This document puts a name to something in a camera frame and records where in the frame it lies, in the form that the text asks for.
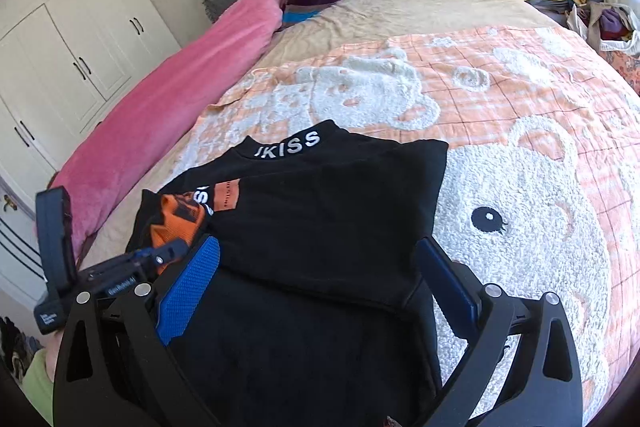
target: black t-shirt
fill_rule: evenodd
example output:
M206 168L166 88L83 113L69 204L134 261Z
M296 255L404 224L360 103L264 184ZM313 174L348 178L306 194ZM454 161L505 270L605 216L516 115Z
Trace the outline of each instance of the black t-shirt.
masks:
M446 153L328 121L282 144L247 139L162 190L215 210L220 267L169 349L223 425L410 425L430 406L433 308L413 251Z
M332 120L324 120L279 143L260 144L250 136L219 158L183 172L158 193L142 191L127 251L151 247L149 226L162 222L159 212L162 194L194 192L194 199L211 211L214 186L246 176L291 172L331 163L367 158L395 148L398 142L348 132Z

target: blue gripper pad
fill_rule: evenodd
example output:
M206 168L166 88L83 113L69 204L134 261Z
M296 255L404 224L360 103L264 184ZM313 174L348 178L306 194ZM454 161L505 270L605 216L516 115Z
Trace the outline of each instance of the blue gripper pad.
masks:
M219 263L220 244L215 237L207 237L162 298L156 332L165 346L184 333Z

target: pink blanket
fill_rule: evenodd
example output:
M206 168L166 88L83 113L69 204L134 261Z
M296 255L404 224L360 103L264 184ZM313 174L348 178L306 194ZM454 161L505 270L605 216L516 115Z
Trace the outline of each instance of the pink blanket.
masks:
M142 80L76 149L53 183L71 197L76 259L85 238L202 110L255 64L282 24L283 3L238 0L201 38Z

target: metal screw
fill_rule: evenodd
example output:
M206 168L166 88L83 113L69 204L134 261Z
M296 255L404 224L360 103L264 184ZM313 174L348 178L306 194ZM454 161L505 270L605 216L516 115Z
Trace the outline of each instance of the metal screw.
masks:
M560 298L553 292L546 294L545 299L549 304L553 304L554 306L560 302Z
M76 302L78 304L87 304L87 302L89 302L90 298L91 298L91 293L89 293L89 292L80 292L78 294L78 297L76 297Z
M133 290L138 297L144 297L145 295L149 295L151 293L151 285L148 282L143 282L136 286L136 289Z
M500 295L502 295L502 290L497 284L488 284L484 287L484 291L490 297L499 297Z

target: orange plaid blanket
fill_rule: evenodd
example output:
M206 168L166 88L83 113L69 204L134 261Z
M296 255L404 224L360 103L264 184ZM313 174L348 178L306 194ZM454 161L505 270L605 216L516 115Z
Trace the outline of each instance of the orange plaid blanket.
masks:
M209 106L173 175L251 135L321 120L450 144L434 235L483 282L558 293L574 331L585 421L640 346L640 99L575 33L476 28L348 44L255 70ZM438 314L444 377L464 345ZM517 339L477 412L490 409Z

